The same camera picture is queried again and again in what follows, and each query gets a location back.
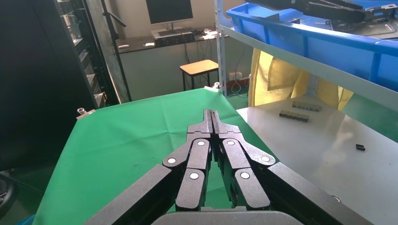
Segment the power outlet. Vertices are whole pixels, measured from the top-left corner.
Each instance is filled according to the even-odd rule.
[[[243,77],[243,74],[241,72],[237,72],[236,78],[235,78],[235,72],[228,74],[228,80],[230,80],[230,81],[234,81],[235,79],[238,81],[238,80],[242,79],[242,77]]]

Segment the electronic part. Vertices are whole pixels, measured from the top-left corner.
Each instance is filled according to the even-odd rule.
[[[358,150],[365,151],[365,147],[364,147],[363,145],[361,145],[361,144],[356,144],[355,147],[356,147]]]
[[[314,105],[306,102],[298,102],[298,101],[293,101],[291,104],[293,108],[298,108],[298,109],[304,109],[304,110],[309,110],[309,111],[315,111],[319,112],[322,109],[322,106],[320,105]]]
[[[280,117],[284,117],[284,118],[288,118],[288,119],[292,119],[292,120],[299,120],[302,122],[308,122],[308,119],[310,118],[307,115],[303,115],[303,114],[299,114],[299,113],[295,113],[295,112],[290,112],[290,111],[286,111],[286,110],[281,110],[281,112],[279,113]]]

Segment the blue storage box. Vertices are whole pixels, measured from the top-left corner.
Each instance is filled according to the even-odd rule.
[[[397,4],[354,1],[364,8]],[[246,3],[227,10],[235,31],[398,91],[398,42],[330,30],[325,19],[294,9],[272,11]],[[300,24],[291,23],[300,20]]]

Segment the electronic device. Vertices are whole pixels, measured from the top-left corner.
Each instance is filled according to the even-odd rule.
[[[146,0],[151,24],[180,22],[193,18],[191,0]]]
[[[172,30],[152,30],[155,47],[178,45],[195,41],[195,34],[191,31],[184,32],[185,28],[177,28],[183,32],[175,33]]]

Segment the yellow fabric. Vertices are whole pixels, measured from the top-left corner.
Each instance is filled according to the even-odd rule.
[[[310,74],[288,62],[254,49],[249,86],[249,106],[296,98],[305,95]],[[315,91],[325,103],[343,109],[353,93],[318,78]]]

